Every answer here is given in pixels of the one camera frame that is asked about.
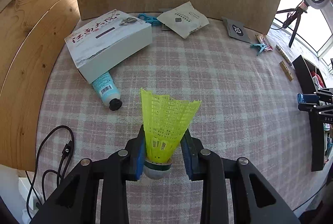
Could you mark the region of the yellow shuttlecock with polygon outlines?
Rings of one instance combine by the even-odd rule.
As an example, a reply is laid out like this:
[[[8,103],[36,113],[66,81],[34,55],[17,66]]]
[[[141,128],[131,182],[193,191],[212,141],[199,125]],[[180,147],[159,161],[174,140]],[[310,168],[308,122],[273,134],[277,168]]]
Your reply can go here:
[[[140,89],[146,159],[143,172],[162,179],[170,170],[172,156],[196,115],[201,101],[174,99]]]

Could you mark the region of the red pouch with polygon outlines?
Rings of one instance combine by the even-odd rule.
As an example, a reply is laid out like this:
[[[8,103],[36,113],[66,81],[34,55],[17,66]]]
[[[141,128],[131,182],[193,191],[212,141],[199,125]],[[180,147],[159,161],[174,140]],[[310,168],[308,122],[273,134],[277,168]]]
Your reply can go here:
[[[324,84],[323,84],[321,77],[314,71],[311,71],[311,76],[312,76],[313,83],[315,84],[315,87],[317,89],[323,89]]]

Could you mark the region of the wooden clothespin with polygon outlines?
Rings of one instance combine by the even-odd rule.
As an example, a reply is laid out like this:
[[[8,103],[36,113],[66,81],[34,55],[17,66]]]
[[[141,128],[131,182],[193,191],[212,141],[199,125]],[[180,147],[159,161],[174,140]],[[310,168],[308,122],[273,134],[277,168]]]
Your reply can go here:
[[[287,65],[283,61],[280,61],[279,66],[281,67],[282,71],[285,73],[287,79],[289,81],[292,81],[293,76],[292,76],[290,70],[288,69]]]

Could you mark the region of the black storage tray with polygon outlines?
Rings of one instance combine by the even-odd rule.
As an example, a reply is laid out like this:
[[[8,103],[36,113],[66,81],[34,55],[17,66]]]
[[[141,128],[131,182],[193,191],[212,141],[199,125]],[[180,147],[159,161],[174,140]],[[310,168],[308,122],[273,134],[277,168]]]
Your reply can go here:
[[[320,69],[311,63],[311,61],[304,58],[302,55],[299,55],[292,62],[296,76],[301,86],[301,90],[304,94],[312,94],[319,89],[319,86],[322,88],[326,88],[326,84],[324,82],[323,76],[320,72]],[[319,85],[317,85],[313,78],[319,76],[319,80],[321,81]]]

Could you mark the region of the patterned lighter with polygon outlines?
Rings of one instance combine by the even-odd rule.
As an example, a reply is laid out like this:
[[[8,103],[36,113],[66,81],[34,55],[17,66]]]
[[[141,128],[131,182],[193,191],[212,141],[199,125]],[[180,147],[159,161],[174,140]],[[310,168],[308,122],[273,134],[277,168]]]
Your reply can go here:
[[[278,50],[278,52],[281,54],[281,56],[285,59],[285,61],[286,61],[290,66],[292,66],[292,65],[293,65],[292,61],[289,59],[289,57],[287,56],[287,54],[283,51],[283,49],[281,48],[281,46],[277,44],[275,47],[276,47],[276,49]]]

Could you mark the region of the teal plastic clothespin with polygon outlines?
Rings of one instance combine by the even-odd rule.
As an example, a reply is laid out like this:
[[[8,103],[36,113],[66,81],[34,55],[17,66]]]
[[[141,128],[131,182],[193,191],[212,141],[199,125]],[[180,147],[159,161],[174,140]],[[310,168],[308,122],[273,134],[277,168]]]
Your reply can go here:
[[[266,48],[265,44],[261,44],[261,43],[256,43],[256,44],[251,44],[250,48],[254,48],[257,50],[257,56],[260,55]]]

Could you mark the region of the light blue cream tube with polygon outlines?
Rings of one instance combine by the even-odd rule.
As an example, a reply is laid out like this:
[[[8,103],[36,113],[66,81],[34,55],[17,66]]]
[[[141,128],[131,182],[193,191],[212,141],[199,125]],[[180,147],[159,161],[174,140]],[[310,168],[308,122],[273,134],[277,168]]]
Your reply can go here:
[[[110,73],[107,71],[91,83],[93,89],[111,111],[116,111],[122,106],[120,91],[115,86]]]

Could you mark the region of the red coffee mate sachet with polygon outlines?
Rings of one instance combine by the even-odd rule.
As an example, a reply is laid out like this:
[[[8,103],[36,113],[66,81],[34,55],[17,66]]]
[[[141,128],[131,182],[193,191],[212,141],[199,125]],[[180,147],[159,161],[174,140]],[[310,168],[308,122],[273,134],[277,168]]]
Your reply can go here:
[[[270,44],[270,42],[268,41],[268,38],[265,35],[256,34],[256,38],[261,44],[265,45],[264,51],[268,52],[268,51],[274,50],[273,46]]]

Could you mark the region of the grey square sachet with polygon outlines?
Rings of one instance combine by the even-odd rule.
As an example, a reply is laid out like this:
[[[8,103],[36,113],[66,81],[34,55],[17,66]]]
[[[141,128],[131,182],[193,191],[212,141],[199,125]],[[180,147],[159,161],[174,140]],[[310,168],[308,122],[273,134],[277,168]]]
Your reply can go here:
[[[234,21],[226,17],[222,17],[222,20],[230,38],[234,38],[251,44],[251,40],[248,37],[247,32],[244,30],[242,22]]]

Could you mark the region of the white printed cardboard box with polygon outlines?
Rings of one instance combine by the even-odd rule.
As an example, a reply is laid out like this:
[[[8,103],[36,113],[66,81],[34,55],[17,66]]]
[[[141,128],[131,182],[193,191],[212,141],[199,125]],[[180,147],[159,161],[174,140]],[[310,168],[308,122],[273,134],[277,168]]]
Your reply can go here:
[[[151,24],[119,10],[90,21],[65,38],[77,70],[91,84],[152,43]]]

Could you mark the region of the blue scissor-shaped clip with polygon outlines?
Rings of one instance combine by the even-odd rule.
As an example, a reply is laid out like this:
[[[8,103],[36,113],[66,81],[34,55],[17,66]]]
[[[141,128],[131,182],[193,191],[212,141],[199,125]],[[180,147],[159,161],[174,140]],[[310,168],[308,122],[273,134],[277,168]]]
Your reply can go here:
[[[138,14],[137,18],[149,23],[151,26],[161,26],[162,25],[162,23],[156,17],[149,16],[145,13]]]

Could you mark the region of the cream shower cap packet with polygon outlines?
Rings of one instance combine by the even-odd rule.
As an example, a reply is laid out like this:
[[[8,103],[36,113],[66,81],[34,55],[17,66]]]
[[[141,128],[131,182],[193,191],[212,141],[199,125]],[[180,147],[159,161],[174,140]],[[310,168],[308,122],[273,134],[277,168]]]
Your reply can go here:
[[[197,11],[190,1],[160,14],[157,19],[183,39],[209,24],[208,18]]]

